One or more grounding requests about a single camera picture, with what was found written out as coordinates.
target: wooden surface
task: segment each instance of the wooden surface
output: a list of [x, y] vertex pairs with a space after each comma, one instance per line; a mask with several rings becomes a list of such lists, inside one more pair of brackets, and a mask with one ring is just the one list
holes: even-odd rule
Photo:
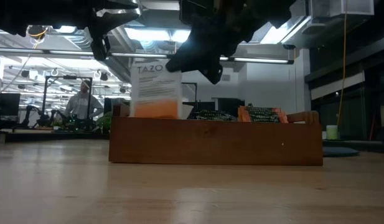
[[0, 224], [384, 223], [384, 154], [323, 167], [107, 158], [108, 141], [0, 147]]
[[322, 130], [318, 124], [113, 117], [110, 161], [321, 166]]

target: man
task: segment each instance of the man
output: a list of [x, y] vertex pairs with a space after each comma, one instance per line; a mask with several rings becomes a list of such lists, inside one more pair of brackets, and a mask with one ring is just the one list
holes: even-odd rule
[[[89, 90], [91, 88], [91, 82], [89, 80], [85, 80], [81, 84], [80, 91], [72, 96], [67, 103], [65, 115], [77, 115], [78, 119], [86, 119], [87, 111], [88, 111], [88, 97]], [[103, 113], [104, 109], [99, 101], [91, 95], [91, 103], [90, 103], [90, 118], [98, 116]]]

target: white wall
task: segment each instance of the white wall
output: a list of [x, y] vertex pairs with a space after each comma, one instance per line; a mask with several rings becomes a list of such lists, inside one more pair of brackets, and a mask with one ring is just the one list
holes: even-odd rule
[[294, 65], [248, 63], [239, 73], [238, 97], [257, 107], [281, 108], [287, 113], [311, 109], [304, 76], [309, 74], [309, 51], [303, 49]]
[[182, 82], [197, 83], [197, 100], [203, 102], [213, 98], [238, 98], [238, 74], [231, 68], [225, 68], [223, 74], [230, 75], [229, 82], [213, 85], [199, 71], [183, 73]]

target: yellow cable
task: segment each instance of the yellow cable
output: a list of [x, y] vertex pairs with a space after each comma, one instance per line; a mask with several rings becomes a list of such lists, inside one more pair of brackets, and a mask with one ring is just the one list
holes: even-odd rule
[[345, 18], [344, 18], [344, 61], [342, 68], [342, 89], [339, 107], [339, 117], [337, 119], [337, 127], [340, 127], [341, 111], [342, 111], [342, 98], [344, 97], [344, 84], [345, 84], [345, 71], [347, 66], [347, 18], [348, 18], [348, 0], [345, 0]]
[[39, 34], [29, 34], [29, 36], [31, 36], [31, 37], [38, 37], [40, 35], [44, 35], [47, 31], [48, 31], [48, 28], [46, 28], [46, 30], [44, 30], [43, 32], [41, 32]]
[[41, 37], [42, 37], [42, 34], [38, 37], [38, 41], [36, 44], [34, 44], [33, 49], [36, 49], [37, 46], [40, 44]]

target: fluorescent light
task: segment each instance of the fluorescent light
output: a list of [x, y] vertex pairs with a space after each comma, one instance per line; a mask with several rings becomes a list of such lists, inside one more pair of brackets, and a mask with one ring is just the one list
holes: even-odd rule
[[140, 57], [140, 58], [167, 58], [167, 55], [162, 55], [162, 54], [137, 54], [137, 53], [112, 53], [112, 56]]
[[[43, 96], [44, 93], [27, 93], [27, 92], [16, 92], [16, 91], [4, 91], [2, 93], [20, 93], [21, 95], [26, 96]], [[69, 93], [47, 93], [47, 96], [74, 96], [74, 94]]]
[[49, 52], [51, 54], [59, 54], [59, 55], [93, 56], [93, 52], [82, 52], [82, 51], [71, 51], [71, 50], [50, 50]]
[[56, 29], [57, 32], [61, 32], [63, 34], [71, 34], [76, 31], [77, 27], [73, 26], [62, 26], [60, 29]]
[[289, 40], [292, 36], [296, 35], [296, 33], [302, 29], [309, 21], [311, 20], [311, 16], [306, 17], [293, 31], [291, 31], [282, 41], [281, 43], [284, 44]]
[[265, 35], [265, 37], [261, 40], [261, 44], [277, 44], [281, 40], [284, 39], [284, 37], [288, 33], [288, 23], [283, 24], [279, 29], [272, 26], [268, 33]]
[[169, 34], [166, 30], [154, 29], [132, 29], [125, 28], [128, 37], [139, 41], [169, 40]]
[[190, 30], [177, 30], [172, 36], [172, 40], [176, 42], [185, 42], [190, 35]]
[[59, 86], [60, 88], [64, 89], [64, 90], [67, 90], [67, 91], [73, 91], [73, 88], [70, 87], [70, 86], [65, 86], [65, 85], [61, 85]]
[[[4, 91], [2, 93], [20, 93], [21, 95], [26, 96], [43, 96], [44, 93], [26, 93], [26, 92], [16, 92], [16, 91]], [[74, 96], [74, 94], [69, 93], [47, 93], [47, 96]], [[104, 95], [106, 98], [131, 98], [128, 95]]]
[[235, 62], [254, 62], [254, 63], [289, 63], [288, 60], [263, 59], [263, 58], [235, 58]]
[[0, 52], [7, 53], [27, 53], [27, 54], [43, 54], [43, 50], [34, 50], [34, 49], [10, 49], [10, 48], [1, 48]]
[[54, 83], [56, 83], [56, 84], [58, 84], [58, 85], [62, 85], [63, 83], [61, 83], [61, 82], [59, 82], [59, 81], [57, 81], [57, 80], [53, 80], [52, 78], [50, 78], [50, 79], [48, 79], [48, 81], [49, 82], [54, 82]]
[[38, 105], [29, 104], [30, 106], [35, 106], [36, 108], [40, 108]]
[[60, 102], [60, 99], [46, 99], [46, 102]]

